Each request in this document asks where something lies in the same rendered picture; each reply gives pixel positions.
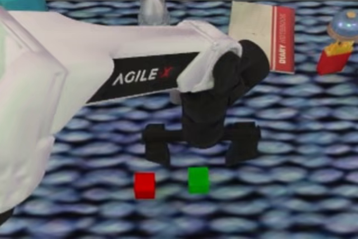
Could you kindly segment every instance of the blue dome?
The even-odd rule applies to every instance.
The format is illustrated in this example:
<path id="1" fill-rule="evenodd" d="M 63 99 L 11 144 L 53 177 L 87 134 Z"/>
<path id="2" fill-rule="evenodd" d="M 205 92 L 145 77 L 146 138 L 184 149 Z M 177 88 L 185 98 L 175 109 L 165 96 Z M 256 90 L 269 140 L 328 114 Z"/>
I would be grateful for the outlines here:
<path id="1" fill-rule="evenodd" d="M 337 13 L 329 25 L 330 31 L 342 39 L 358 38 L 358 12 L 342 11 Z"/>

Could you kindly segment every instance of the patterned tablecloth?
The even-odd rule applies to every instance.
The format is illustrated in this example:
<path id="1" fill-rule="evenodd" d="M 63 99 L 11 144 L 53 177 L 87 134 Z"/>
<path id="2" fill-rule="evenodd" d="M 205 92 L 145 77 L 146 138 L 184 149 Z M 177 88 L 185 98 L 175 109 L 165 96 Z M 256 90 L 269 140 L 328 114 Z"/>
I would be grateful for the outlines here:
<path id="1" fill-rule="evenodd" d="M 224 146 L 172 146 L 173 167 L 143 160 L 146 124 L 178 126 L 181 110 L 157 94 L 82 109 L 58 134 L 47 174 L 0 238 L 358 238 L 357 57 L 340 74 L 315 67 L 331 41 L 326 26 L 358 2 L 280 2 L 296 8 L 296 75 L 269 77 L 228 112 L 254 119 L 257 160 L 227 169 Z M 138 2 L 50 2 L 98 24 L 136 24 Z M 229 2 L 171 2 L 172 22 L 202 19 L 227 31 Z M 210 167 L 208 195 L 187 192 L 187 168 Z M 154 171 L 157 199 L 133 199 L 135 171 Z"/>

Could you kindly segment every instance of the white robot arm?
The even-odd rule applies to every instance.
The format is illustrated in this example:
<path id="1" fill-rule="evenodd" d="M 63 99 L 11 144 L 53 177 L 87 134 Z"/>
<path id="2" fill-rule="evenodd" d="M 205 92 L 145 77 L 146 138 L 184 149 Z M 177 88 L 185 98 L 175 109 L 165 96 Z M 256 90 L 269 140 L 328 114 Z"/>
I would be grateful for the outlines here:
<path id="1" fill-rule="evenodd" d="M 54 134 L 82 106 L 175 88 L 210 91 L 217 61 L 243 54 L 201 21 L 101 26 L 4 9 L 0 21 L 0 213 L 38 186 Z"/>

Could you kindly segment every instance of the red letter x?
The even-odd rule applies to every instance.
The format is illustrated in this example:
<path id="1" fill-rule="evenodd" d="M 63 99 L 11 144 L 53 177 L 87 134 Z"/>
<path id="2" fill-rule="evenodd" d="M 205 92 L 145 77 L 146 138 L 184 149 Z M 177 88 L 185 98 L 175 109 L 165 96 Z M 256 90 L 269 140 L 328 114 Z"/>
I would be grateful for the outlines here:
<path id="1" fill-rule="evenodd" d="M 167 78 L 169 77 L 170 71 L 173 69 L 173 67 L 164 67 L 164 70 L 161 74 L 161 78 Z"/>

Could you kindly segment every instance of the red cube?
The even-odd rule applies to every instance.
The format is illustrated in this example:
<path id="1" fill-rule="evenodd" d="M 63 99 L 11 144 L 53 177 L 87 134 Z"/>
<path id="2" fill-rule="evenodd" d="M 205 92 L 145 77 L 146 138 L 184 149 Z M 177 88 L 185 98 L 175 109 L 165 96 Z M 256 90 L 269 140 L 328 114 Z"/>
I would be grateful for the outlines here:
<path id="1" fill-rule="evenodd" d="M 342 71 L 347 64 L 349 56 L 351 56 L 351 54 L 352 53 L 349 52 L 339 55 L 328 56 L 326 51 L 324 50 L 317 65 L 317 73 L 320 75 L 324 75 Z"/>
<path id="2" fill-rule="evenodd" d="M 156 197 L 156 175 L 152 172 L 134 174 L 134 196 L 136 199 L 154 199 Z"/>

